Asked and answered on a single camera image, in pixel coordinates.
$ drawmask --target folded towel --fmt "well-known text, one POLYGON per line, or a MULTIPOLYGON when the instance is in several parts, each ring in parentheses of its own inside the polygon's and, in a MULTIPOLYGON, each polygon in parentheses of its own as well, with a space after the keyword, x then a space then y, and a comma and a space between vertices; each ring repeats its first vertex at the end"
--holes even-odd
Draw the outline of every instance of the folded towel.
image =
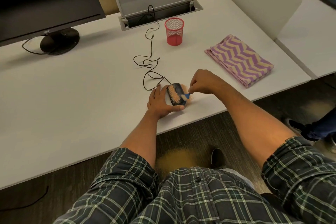
POLYGON ((274 68, 274 65, 233 35, 228 35, 222 42, 204 52, 246 88, 264 78, 274 68))

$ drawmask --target right hand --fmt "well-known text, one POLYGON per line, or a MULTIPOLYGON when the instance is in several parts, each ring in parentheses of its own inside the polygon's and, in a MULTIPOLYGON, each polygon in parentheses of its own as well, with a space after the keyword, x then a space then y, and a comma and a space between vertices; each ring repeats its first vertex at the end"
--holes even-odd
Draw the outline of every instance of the right hand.
POLYGON ((201 92, 204 94, 214 94, 216 89, 220 89, 224 83, 224 80, 209 70, 198 69, 191 80, 189 93, 201 92))

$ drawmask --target monitor stand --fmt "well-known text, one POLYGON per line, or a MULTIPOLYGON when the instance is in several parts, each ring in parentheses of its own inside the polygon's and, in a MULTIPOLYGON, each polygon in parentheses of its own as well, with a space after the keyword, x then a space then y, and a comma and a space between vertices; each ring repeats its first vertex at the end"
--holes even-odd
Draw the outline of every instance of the monitor stand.
POLYGON ((67 28, 45 35, 40 43, 40 48, 46 54, 61 55, 70 51, 78 42, 78 31, 73 28, 67 28))

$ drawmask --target forearm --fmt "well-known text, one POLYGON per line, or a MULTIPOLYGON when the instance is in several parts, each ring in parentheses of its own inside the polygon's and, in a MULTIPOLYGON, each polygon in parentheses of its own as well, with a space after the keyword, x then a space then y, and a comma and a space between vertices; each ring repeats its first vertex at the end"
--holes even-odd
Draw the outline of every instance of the forearm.
POLYGON ((121 144, 121 148, 128 148, 155 166, 156 158, 156 127, 159 117, 147 111, 129 136, 121 144))
POLYGON ((286 139, 295 134, 275 117, 256 106, 226 82, 214 94, 229 111, 248 152, 260 167, 286 139))

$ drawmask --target small brush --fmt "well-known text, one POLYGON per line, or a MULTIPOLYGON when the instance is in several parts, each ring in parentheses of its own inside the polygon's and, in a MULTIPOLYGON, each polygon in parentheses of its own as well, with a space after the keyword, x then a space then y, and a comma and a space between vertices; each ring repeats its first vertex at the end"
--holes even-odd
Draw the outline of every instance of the small brush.
POLYGON ((185 95, 181 95, 181 98, 182 98, 184 101, 187 101, 187 99, 190 98, 190 93, 185 94, 185 95))

